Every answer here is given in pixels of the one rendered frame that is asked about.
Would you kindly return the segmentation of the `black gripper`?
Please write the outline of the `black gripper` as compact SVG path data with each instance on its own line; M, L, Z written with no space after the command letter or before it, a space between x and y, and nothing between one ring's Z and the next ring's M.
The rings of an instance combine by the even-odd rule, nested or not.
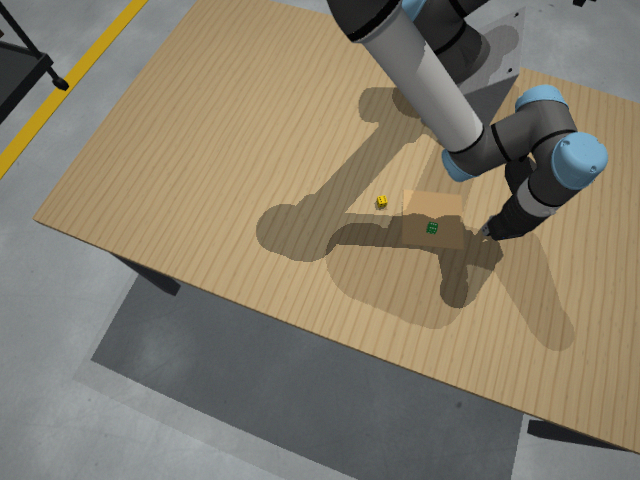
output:
M512 196L504 203L501 212L490 216L489 220L492 219L481 227L483 236L490 232L495 241L522 237L556 214L561 207L548 207L535 202L528 190L527 182L537 165L527 157L528 155L506 163L505 178Z

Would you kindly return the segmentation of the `tan square mat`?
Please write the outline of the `tan square mat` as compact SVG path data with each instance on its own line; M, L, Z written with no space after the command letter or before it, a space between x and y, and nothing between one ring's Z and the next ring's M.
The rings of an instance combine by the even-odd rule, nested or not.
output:
M462 195L403 189L402 244L464 250Z

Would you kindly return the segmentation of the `yellow die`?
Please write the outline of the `yellow die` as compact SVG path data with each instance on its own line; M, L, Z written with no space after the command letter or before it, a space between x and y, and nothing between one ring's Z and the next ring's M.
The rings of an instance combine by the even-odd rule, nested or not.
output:
M379 208L387 206L387 203L388 203L385 195L377 197L376 201Z

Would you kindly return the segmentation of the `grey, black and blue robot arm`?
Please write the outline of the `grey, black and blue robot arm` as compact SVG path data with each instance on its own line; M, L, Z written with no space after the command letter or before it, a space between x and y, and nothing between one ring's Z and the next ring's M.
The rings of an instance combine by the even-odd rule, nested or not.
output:
M537 168L528 178L530 194L545 206L562 206L605 169L607 150L593 135L578 132L567 103L551 85L528 89L514 114L483 126L456 85L489 56L486 38L463 19L488 1L327 3L343 33L363 44L446 148L442 162L454 181L532 153Z

